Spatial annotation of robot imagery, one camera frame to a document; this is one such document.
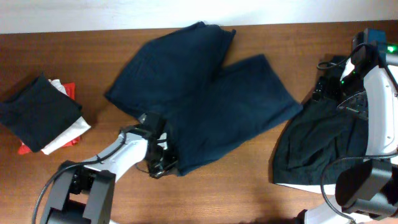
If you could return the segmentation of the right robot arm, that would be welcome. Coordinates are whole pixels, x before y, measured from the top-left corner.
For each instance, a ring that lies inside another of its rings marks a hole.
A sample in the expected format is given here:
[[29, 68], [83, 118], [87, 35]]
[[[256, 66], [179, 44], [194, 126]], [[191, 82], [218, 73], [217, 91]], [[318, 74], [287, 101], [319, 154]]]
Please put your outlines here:
[[368, 121], [368, 146], [359, 164], [342, 172], [335, 194], [305, 210], [297, 223], [366, 223], [397, 218], [397, 45], [367, 28], [355, 35], [352, 64], [340, 78], [339, 110]]

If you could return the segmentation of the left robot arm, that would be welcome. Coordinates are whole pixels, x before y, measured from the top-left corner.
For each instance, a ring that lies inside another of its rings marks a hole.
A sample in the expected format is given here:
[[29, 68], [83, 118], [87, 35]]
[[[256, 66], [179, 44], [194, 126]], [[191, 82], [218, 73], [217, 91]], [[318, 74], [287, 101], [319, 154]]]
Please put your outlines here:
[[145, 161], [150, 177], [159, 179], [178, 162], [167, 144], [166, 121], [143, 114], [139, 124], [127, 126], [111, 145], [83, 162], [65, 161], [48, 180], [39, 197], [49, 197], [41, 218], [34, 210], [32, 223], [113, 224], [111, 209], [116, 182]]

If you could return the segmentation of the navy blue shorts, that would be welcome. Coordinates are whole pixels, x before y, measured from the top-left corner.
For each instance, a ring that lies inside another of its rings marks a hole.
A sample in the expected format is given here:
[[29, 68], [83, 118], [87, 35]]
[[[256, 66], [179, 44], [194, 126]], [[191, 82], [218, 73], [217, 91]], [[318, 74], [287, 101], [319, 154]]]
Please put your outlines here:
[[302, 110], [264, 55], [222, 65], [234, 36], [197, 22], [151, 40], [105, 94], [135, 118], [165, 119], [174, 174], [215, 162]]

